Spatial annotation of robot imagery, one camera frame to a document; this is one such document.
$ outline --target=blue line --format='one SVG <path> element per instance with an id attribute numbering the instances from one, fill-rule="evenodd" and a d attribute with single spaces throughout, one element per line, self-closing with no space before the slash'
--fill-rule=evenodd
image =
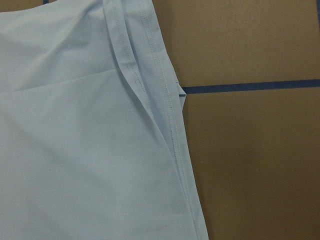
<path id="1" fill-rule="evenodd" d="M 211 86 L 185 86 L 182 89 L 186 94 L 207 94 L 224 93 L 239 91 L 256 91 L 272 89 L 299 89 L 320 87 L 320 79 L 312 80 L 294 80 L 294 81 L 271 81 L 271 82 L 253 82 L 239 84 L 224 84 Z"/>
<path id="2" fill-rule="evenodd" d="M 318 21 L 319 21 L 319 27 L 320 27 L 320 0 L 316 0 L 316 5 L 318 8 Z"/>

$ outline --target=brown cardboard surface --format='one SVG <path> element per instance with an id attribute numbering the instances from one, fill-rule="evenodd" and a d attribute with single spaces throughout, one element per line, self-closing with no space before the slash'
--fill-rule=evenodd
<path id="1" fill-rule="evenodd" d="M 316 0 L 153 0 L 187 86 L 320 79 Z"/>
<path id="2" fill-rule="evenodd" d="M 0 0 L 0 12 L 31 9 L 42 4 L 42 0 Z"/>
<path id="3" fill-rule="evenodd" d="M 210 240 L 320 239 L 320 88 L 187 95 Z"/>

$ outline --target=light blue shirt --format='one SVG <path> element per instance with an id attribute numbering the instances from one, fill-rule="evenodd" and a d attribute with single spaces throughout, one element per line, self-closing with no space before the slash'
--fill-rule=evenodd
<path id="1" fill-rule="evenodd" d="M 208 240 L 151 0 L 0 13 L 0 239 Z"/>

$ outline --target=cotton fabric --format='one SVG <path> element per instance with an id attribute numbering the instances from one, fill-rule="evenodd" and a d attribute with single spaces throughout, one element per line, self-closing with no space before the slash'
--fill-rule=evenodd
<path id="1" fill-rule="evenodd" d="M 151 0 L 0 13 L 0 239 L 207 240 Z"/>

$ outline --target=garment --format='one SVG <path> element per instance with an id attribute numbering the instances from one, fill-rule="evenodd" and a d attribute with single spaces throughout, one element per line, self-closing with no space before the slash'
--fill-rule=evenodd
<path id="1" fill-rule="evenodd" d="M 0 13 L 0 239 L 207 240 L 151 0 Z"/>

